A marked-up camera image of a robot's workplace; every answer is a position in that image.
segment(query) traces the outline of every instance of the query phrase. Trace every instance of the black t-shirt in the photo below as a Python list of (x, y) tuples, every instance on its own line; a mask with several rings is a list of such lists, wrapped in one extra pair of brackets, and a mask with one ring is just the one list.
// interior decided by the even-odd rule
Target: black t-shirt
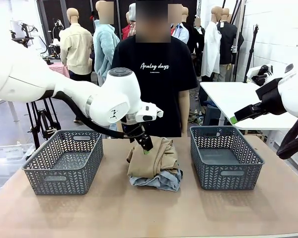
[(164, 111), (146, 125), (148, 135), (181, 136), (178, 102), (180, 91), (197, 87), (197, 78), (188, 47), (171, 37), (170, 43), (136, 43), (136, 36), (121, 41), (114, 53), (112, 68), (125, 67), (135, 72), (141, 100)]

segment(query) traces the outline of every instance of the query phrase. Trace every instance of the mannequin head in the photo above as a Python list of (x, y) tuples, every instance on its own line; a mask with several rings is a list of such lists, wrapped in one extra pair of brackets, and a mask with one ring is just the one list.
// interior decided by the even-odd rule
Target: mannequin head
[(231, 19), (232, 19), (232, 14), (228, 15), (227, 22), (230, 23)]
[(70, 21), (71, 24), (73, 23), (78, 23), (78, 18), (79, 18), (79, 14), (78, 14), (78, 10), (75, 8), (69, 8), (66, 12), (67, 16), (68, 16), (68, 20)]
[(168, 4), (168, 23), (177, 25), (181, 23), (182, 5)]
[(220, 21), (222, 17), (222, 13), (223, 13), (223, 8), (221, 8), (220, 6), (213, 7), (211, 10), (211, 14), (212, 14), (211, 21), (214, 23)]
[(168, 8), (169, 6), (166, 1), (139, 0), (137, 2), (137, 42), (170, 42)]
[(189, 9), (185, 6), (182, 7), (182, 21), (187, 22), (187, 18), (189, 15)]
[(129, 21), (136, 21), (136, 3), (129, 5)]
[(100, 24), (114, 24), (114, 2), (100, 0), (96, 3)]
[(194, 26), (201, 26), (201, 19), (200, 18), (195, 18), (194, 19)]
[(229, 9), (228, 8), (223, 8), (223, 13), (221, 17), (221, 21), (228, 21), (228, 15), (229, 15)]
[(129, 12), (128, 11), (126, 13), (126, 20), (127, 20), (127, 23), (129, 24)]

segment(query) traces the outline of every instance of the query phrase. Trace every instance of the beige shirt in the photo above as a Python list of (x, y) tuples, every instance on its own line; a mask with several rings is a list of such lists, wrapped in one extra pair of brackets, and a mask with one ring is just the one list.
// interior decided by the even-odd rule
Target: beige shirt
[(78, 23), (73, 23), (60, 34), (61, 60), (69, 70), (80, 75), (91, 73), (89, 58), (93, 37)]

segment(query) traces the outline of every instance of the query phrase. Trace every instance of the basket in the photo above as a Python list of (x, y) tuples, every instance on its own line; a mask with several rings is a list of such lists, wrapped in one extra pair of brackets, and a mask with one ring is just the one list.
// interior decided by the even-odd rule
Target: basket
[(191, 157), (205, 190), (254, 189), (264, 160), (233, 126), (193, 126)]
[(36, 195), (83, 195), (103, 158), (101, 134), (59, 130), (25, 163), (23, 170)]

